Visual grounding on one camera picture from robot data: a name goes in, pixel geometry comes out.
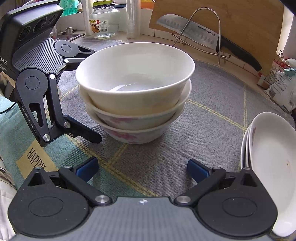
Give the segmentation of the clear plastic wrap roll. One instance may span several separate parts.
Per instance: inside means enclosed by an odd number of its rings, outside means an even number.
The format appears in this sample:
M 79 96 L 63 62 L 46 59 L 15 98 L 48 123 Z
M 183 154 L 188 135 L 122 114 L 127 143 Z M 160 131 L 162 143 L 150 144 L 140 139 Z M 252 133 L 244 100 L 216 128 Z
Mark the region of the clear plastic wrap roll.
M 127 29 L 126 36 L 128 39 L 135 39 L 140 36 L 140 4 L 141 0 L 127 0 Z

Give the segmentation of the white bowl pink flowers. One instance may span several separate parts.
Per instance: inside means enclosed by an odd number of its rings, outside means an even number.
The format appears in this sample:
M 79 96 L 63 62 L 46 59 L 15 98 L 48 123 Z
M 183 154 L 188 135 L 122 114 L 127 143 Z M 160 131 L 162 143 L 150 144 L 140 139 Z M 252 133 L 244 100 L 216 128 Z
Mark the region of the white bowl pink flowers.
M 88 107 L 86 104 L 85 104 L 85 107 L 86 107 L 86 113 L 99 126 L 101 126 L 104 129 L 104 131 L 107 132 L 112 138 L 122 143 L 138 145 L 138 144 L 149 143 L 159 138 L 170 127 L 170 125 L 182 114 L 185 108 L 185 103 L 182 104 L 181 107 L 177 109 L 176 113 L 166 123 L 160 126 L 156 126 L 154 128 L 138 130 L 138 131 L 121 130 L 121 129 L 110 127 L 107 124 L 104 124 L 99 119 L 99 117 L 96 116 L 95 112 L 91 110 L 91 108 Z

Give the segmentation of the bamboo cutting board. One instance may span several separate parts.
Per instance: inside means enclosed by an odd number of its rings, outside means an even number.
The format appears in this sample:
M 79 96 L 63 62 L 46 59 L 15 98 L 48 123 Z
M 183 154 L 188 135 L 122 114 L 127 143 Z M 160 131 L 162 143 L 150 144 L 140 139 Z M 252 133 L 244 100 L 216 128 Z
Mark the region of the bamboo cutting board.
M 249 52 L 268 74 L 280 39 L 284 6 L 280 1 L 156 1 L 149 27 L 164 31 L 157 20 L 176 14 L 215 32 Z

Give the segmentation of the glass jar with label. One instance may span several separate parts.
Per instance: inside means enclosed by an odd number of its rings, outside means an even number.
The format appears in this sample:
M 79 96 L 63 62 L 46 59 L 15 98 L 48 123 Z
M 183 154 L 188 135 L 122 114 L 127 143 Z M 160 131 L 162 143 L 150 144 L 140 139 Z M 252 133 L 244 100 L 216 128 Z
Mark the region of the glass jar with label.
M 113 1 L 94 1 L 89 23 L 95 39 L 108 39 L 119 29 L 120 11 Z

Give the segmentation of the red white clipped bag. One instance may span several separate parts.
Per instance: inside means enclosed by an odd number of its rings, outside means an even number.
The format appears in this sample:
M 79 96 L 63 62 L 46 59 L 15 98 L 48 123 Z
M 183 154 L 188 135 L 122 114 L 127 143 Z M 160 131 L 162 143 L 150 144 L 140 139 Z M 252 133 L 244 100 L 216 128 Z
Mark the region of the red white clipped bag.
M 259 80 L 257 85 L 262 87 L 264 90 L 268 89 L 271 84 L 274 84 L 276 75 L 278 72 L 284 72 L 285 69 L 295 69 L 295 58 L 286 58 L 281 50 L 278 50 L 276 56 L 273 59 L 273 64 L 267 75 L 258 73 Z

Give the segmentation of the white plate at mat edge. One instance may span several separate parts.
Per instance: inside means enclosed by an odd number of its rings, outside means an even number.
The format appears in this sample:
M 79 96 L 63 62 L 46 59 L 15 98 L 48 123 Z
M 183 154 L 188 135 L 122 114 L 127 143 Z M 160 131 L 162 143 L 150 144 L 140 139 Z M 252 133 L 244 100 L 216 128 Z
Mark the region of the white plate at mat edge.
M 241 145 L 241 152 L 240 152 L 240 168 L 251 168 L 251 158 L 249 152 L 249 130 L 250 126 L 247 128 Z

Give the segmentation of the grey checked cloth mat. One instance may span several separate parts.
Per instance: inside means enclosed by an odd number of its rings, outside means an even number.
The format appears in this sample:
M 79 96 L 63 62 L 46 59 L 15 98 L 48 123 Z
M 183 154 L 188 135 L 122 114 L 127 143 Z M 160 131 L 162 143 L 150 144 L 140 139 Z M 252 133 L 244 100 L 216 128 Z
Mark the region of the grey checked cloth mat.
M 100 133 L 99 144 L 64 135 L 43 148 L 19 108 L 2 97 L 1 158 L 16 187 L 34 167 L 54 171 L 95 156 L 100 169 L 90 183 L 112 198 L 176 197 L 194 184 L 186 173 L 191 158 L 209 167 L 239 170 L 244 132 L 259 113 L 276 113 L 292 122 L 277 105 L 232 74 L 204 62 L 195 64 L 183 113 L 163 135 L 143 145 L 113 139 L 88 116 L 73 71 L 64 72 L 59 82 L 63 113 Z

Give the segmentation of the white plastic roll left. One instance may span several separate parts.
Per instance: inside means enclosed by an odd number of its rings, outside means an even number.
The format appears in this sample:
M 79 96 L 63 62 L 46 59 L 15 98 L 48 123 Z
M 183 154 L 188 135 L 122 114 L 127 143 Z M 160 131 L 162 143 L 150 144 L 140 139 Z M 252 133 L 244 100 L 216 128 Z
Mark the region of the white plastic roll left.
M 85 35 L 92 36 L 92 28 L 89 23 L 89 16 L 92 13 L 92 0 L 81 0 L 82 4 L 82 13 L 83 13 L 83 20 L 84 20 L 84 27 L 85 27 Z

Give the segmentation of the white plastic food bag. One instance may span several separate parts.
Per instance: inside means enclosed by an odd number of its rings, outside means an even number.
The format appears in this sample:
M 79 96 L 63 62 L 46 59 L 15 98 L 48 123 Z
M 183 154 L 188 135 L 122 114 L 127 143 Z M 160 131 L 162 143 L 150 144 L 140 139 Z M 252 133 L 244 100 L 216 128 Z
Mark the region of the white plastic food bag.
M 278 71 L 274 83 L 265 93 L 285 112 L 291 113 L 295 109 L 295 69 Z

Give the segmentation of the plain white bowl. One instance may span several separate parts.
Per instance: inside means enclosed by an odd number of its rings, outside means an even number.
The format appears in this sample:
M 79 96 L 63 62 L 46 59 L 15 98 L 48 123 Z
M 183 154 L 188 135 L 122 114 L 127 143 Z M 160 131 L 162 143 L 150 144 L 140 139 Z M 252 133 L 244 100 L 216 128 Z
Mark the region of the plain white bowl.
M 76 80 L 97 108 L 137 116 L 174 107 L 194 71 L 194 60 L 178 48 L 135 42 L 90 55 L 77 67 Z

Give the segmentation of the white plate with fruit print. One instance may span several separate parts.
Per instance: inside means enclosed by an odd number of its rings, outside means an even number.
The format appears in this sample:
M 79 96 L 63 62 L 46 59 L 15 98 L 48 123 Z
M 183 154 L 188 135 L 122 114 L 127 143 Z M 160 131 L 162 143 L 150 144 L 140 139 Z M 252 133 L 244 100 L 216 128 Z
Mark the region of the white plate with fruit print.
M 251 168 L 278 210 L 273 232 L 295 232 L 295 129 L 274 113 L 260 113 L 249 129 Z

